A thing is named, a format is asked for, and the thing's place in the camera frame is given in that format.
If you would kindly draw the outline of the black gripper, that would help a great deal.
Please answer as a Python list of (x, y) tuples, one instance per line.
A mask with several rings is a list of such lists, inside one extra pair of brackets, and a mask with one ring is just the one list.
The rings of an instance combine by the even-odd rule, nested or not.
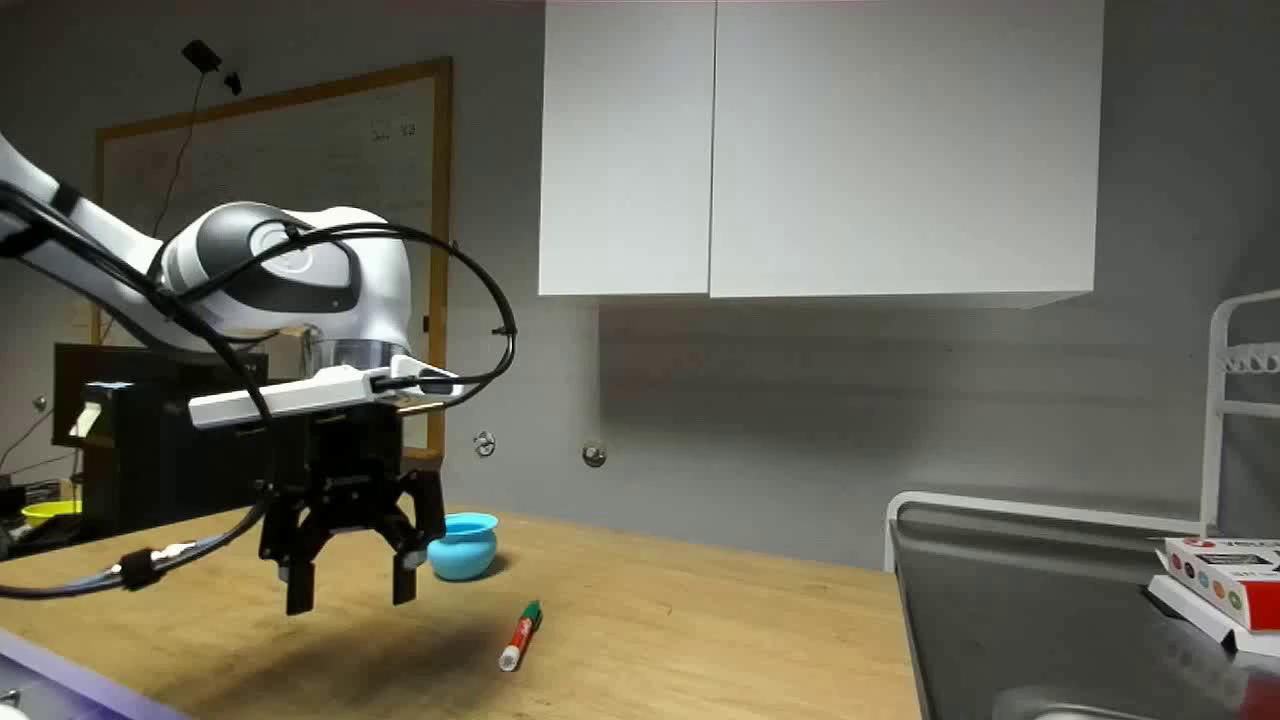
[(442, 532), (438, 472), (402, 454), (398, 412), (365, 405), (280, 420), (274, 475), (259, 538), (284, 565), (284, 612), (312, 612), (312, 556), (335, 538), (371, 529), (393, 546), (393, 603), (414, 601), (422, 549)]

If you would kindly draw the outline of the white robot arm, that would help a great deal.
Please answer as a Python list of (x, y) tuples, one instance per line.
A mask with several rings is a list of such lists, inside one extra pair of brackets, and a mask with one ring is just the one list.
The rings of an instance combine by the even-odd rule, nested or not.
[(402, 464), (402, 420), (461, 398), (406, 339), (412, 242), (368, 208), (272, 201), (221, 201), (150, 237), (0, 140), (0, 252), (148, 352), (227, 373), (182, 424), (259, 456), (244, 525), (291, 618), (315, 603), (315, 562), (345, 532), (389, 546), (389, 598), (406, 603), (442, 525), (438, 480)]

